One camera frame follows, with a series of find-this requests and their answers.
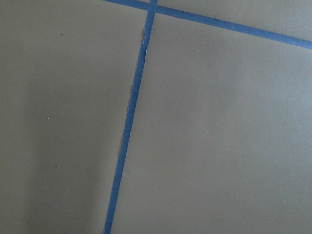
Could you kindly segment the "long blue tape strip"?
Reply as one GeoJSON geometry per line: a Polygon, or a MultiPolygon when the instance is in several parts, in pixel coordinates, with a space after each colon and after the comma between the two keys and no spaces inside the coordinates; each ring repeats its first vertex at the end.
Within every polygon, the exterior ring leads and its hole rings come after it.
{"type": "Polygon", "coordinates": [[[156,6],[157,6],[156,0],[151,0],[149,1],[149,3],[138,1],[138,0],[114,0],[112,2],[125,5],[125,6],[130,6],[130,7],[146,10],[147,16],[146,16],[146,20],[144,23],[143,39],[142,39],[139,54],[138,54],[136,71],[135,71],[134,80],[132,84],[132,90],[131,90],[131,94],[129,97],[125,126],[124,126],[124,130],[122,134],[121,149],[120,149],[118,159],[117,159],[117,165],[115,169],[115,175],[114,175],[114,180],[112,184],[112,190],[110,194],[110,200],[109,200],[107,215],[105,219],[105,225],[103,229],[104,234],[111,233],[112,226],[113,226],[114,215],[115,215],[116,206],[117,206],[117,199],[118,199],[118,194],[120,190],[120,184],[121,184],[121,179],[123,175],[125,160],[127,156],[127,149],[129,145],[130,136],[131,136],[131,130],[133,126],[142,75],[143,75],[144,66],[145,66],[146,53],[147,53],[149,42],[150,42],[151,31],[152,31],[152,27],[154,23],[154,17],[155,17],[156,6]]]}

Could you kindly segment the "crossing blue tape strip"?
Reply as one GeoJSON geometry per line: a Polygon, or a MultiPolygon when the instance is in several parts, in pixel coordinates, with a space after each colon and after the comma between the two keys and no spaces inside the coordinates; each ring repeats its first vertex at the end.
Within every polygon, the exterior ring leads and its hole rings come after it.
{"type": "Polygon", "coordinates": [[[310,0],[159,0],[155,12],[307,49],[312,47],[310,0]]]}

